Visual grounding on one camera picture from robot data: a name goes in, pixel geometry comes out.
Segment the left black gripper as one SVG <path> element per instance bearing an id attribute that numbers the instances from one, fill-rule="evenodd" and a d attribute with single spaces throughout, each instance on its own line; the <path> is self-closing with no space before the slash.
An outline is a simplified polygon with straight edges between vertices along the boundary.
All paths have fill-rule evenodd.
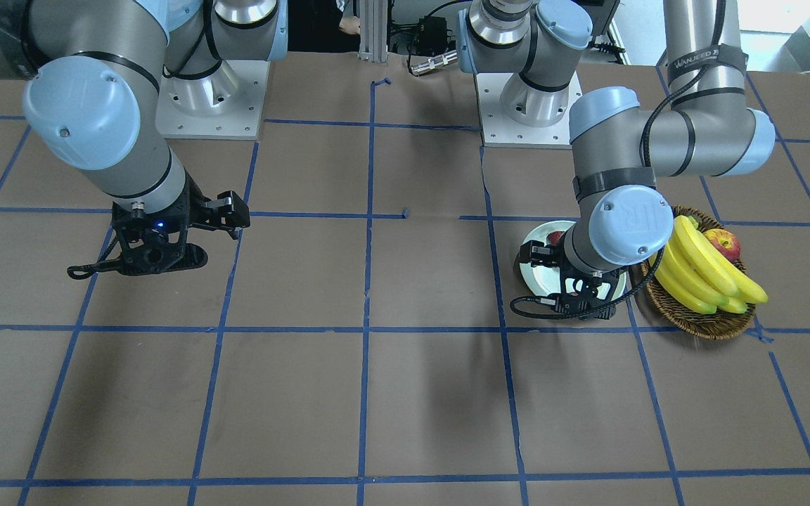
<path id="1" fill-rule="evenodd" d="M 570 239 L 559 239 L 554 244 L 528 240 L 521 244 L 520 264 L 528 264 L 532 268 L 559 268 L 561 273 L 578 273 L 578 268 L 569 259 L 568 252 L 572 250 Z"/>

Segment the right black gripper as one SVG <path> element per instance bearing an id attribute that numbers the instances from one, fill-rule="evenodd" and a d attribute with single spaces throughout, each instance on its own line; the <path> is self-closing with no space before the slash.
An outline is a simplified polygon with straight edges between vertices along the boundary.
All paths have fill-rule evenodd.
<path id="1" fill-rule="evenodd" d="M 244 228 L 250 227 L 250 208 L 237 192 L 225 191 L 215 199 L 206 198 L 192 176 L 187 176 L 187 190 L 191 228 L 238 236 Z"/>

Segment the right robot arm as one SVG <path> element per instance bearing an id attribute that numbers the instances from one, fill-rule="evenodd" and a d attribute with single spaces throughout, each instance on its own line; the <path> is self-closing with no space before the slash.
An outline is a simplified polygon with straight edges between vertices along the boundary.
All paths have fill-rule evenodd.
<path id="1" fill-rule="evenodd" d="M 286 1 L 0 1 L 0 79 L 60 160 L 148 227 L 235 235 L 237 193 L 209 199 L 155 125 L 162 84 L 187 113 L 223 113 L 232 60 L 282 60 Z"/>

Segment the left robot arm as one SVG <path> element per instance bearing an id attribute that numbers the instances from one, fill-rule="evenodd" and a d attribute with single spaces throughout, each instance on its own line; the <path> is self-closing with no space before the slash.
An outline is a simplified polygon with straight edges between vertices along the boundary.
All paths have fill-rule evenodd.
<path id="1" fill-rule="evenodd" d="M 563 236 L 567 262 L 609 273 L 663 248 L 673 228 L 658 177 L 752 173 L 771 156 L 775 128 L 746 106 L 747 55 L 734 1 L 665 1 L 669 95 L 644 110 L 632 89 L 583 93 L 568 111 L 581 218 Z M 591 16 L 572 1 L 473 1 L 458 14 L 461 70 L 513 76 L 526 122 L 531 98 L 565 95 Z"/>

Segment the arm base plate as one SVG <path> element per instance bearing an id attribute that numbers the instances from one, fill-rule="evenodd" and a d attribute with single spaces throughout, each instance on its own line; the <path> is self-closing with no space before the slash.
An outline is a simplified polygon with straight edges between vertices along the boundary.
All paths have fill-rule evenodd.
<path id="1" fill-rule="evenodd" d="M 483 144 L 500 148 L 571 148 L 571 108 L 583 95 L 577 73 L 566 89 L 532 89 L 517 73 L 476 74 Z"/>
<path id="2" fill-rule="evenodd" d="M 229 60 L 197 80 L 162 77 L 155 127 L 177 140 L 256 141 L 271 67 Z"/>

